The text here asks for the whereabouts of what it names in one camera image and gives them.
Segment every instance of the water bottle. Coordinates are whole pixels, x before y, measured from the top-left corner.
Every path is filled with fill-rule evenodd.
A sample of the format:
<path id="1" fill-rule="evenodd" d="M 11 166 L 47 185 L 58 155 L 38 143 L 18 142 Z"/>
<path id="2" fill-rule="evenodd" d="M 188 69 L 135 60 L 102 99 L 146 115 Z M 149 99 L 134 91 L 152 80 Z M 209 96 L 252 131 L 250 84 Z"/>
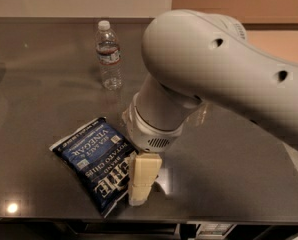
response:
<path id="1" fill-rule="evenodd" d="M 96 33 L 96 51 L 99 60 L 102 84 L 108 90 L 122 86 L 120 45 L 109 21 L 100 21 Z"/>

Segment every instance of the screw hole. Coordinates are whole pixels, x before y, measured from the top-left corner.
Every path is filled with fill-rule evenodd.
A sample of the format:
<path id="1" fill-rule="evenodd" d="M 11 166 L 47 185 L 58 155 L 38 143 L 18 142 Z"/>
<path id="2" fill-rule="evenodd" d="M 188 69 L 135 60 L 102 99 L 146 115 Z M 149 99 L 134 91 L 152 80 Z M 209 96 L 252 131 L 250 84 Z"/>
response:
<path id="1" fill-rule="evenodd" d="M 223 39 L 221 38 L 218 38 L 216 40 L 213 40 L 211 42 L 211 49 L 216 49 L 216 48 L 219 48 L 221 45 L 223 44 Z"/>
<path id="2" fill-rule="evenodd" d="M 250 119 L 249 120 L 251 123 L 254 123 L 255 125 L 258 125 L 258 123 L 255 120 Z"/>
<path id="3" fill-rule="evenodd" d="M 274 75 L 274 79 L 276 80 L 276 82 L 279 84 L 283 81 L 285 81 L 288 77 L 288 72 L 285 70 L 279 71 L 278 73 L 276 73 Z"/>
<path id="4" fill-rule="evenodd" d="M 202 101 L 202 99 L 198 95 L 193 96 L 195 99 Z"/>

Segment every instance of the reflective tabletop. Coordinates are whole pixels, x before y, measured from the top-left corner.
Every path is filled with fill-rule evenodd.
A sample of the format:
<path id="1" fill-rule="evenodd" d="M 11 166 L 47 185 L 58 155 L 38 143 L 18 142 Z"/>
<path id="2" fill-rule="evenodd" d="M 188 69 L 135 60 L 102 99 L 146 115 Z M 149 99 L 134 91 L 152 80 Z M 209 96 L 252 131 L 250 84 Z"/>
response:
<path id="1" fill-rule="evenodd" d="M 126 134 L 121 114 L 147 74 L 149 20 L 112 22 L 119 91 L 101 85 L 95 22 L 0 18 L 0 219 L 103 219 L 49 146 L 101 116 Z M 206 103 L 161 156 L 148 201 L 131 207 L 126 197 L 106 220 L 298 223 L 298 172 L 283 144 L 226 109 Z"/>

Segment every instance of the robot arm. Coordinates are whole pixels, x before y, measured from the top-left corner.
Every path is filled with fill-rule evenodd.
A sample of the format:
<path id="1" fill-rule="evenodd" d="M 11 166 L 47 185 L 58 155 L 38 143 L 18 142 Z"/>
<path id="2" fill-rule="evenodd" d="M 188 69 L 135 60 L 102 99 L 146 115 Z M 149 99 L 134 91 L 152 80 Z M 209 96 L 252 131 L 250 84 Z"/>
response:
<path id="1" fill-rule="evenodd" d="M 126 115 L 140 149 L 166 150 L 186 117 L 208 100 L 298 150 L 298 65 L 248 44 L 236 20 L 167 12 L 145 31 L 142 55 L 150 74 Z"/>

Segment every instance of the bottle label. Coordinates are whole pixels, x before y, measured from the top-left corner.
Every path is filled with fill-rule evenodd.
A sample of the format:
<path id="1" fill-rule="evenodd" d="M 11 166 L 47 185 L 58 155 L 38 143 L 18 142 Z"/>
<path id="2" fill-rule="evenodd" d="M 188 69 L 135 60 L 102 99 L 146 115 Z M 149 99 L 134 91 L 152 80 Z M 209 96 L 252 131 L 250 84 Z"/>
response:
<path id="1" fill-rule="evenodd" d="M 110 54 L 99 53 L 99 52 L 97 54 L 98 54 L 98 59 L 100 63 L 104 65 L 115 64 L 120 60 L 120 51 L 118 49 Z"/>

